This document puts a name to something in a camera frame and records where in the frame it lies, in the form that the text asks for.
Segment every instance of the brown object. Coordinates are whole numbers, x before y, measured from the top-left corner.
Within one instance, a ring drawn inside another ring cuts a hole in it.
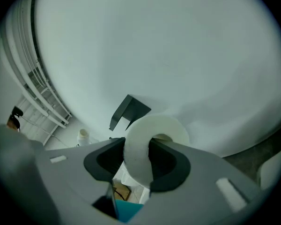
[[[131,190],[127,186],[125,186],[122,183],[117,182],[117,181],[113,181],[113,189],[115,191],[117,191],[118,193],[120,193],[123,196],[123,198],[125,199],[125,201],[128,200],[128,198],[131,194]],[[123,198],[116,192],[114,192],[114,198],[123,200]]]

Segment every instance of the cylindrical white container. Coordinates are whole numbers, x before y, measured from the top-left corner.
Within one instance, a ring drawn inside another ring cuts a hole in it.
[[[77,142],[79,146],[89,145],[89,133],[85,129],[80,129],[77,136]]]

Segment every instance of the white tape roll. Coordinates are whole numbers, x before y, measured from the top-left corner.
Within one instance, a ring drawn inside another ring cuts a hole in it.
[[[166,135],[175,143],[190,146],[186,129],[175,118],[149,115],[135,121],[127,130],[124,162],[130,176],[146,188],[149,188],[150,182],[153,181],[148,146],[156,135]]]

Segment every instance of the teal object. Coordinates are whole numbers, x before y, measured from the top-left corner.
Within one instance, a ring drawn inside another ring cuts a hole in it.
[[[128,222],[141,208],[143,204],[126,202],[116,199],[116,206],[118,209],[118,220],[126,223]]]

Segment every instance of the dark floor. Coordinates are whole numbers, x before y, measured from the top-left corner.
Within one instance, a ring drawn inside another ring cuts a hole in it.
[[[281,151],[281,128],[263,142],[224,159],[259,184],[260,166]]]

